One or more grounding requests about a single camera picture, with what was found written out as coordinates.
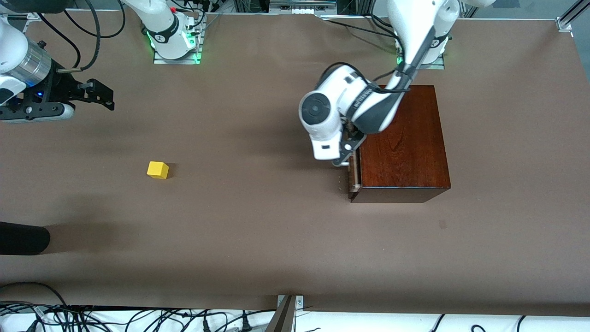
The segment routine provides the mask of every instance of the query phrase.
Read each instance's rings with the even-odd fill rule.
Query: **brown tabletop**
[[[48,19],[87,62],[93,38]],[[0,218],[54,236],[46,255],[0,257],[1,282],[47,282],[73,304],[256,308],[295,293],[317,310],[588,309],[590,86],[554,22],[458,21],[447,69],[420,72],[453,184],[425,204],[350,204],[346,170],[313,159],[297,116],[328,64],[389,70],[390,40],[311,15],[225,15],[201,65],[164,66],[139,29],[129,12],[76,74],[111,87],[115,112],[0,123]],[[51,30],[28,35],[72,65]],[[152,160],[173,177],[148,177]],[[6,296],[55,301],[31,292]]]

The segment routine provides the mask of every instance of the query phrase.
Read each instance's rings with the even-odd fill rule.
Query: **gray floor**
[[[556,18],[575,0],[496,0],[487,8],[479,9],[477,18]],[[586,10],[573,24],[573,39],[590,81],[590,10]]]

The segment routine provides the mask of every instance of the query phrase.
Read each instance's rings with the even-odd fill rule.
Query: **yellow cube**
[[[150,161],[147,174],[153,178],[165,179],[168,177],[168,165],[161,161]]]

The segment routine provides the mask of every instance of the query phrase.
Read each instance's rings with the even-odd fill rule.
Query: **black cylinder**
[[[49,239],[44,227],[0,222],[0,255],[38,255]]]

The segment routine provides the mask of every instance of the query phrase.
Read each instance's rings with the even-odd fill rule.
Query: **wooden box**
[[[351,157],[351,202],[423,203],[451,188],[434,86],[410,88],[391,125]]]

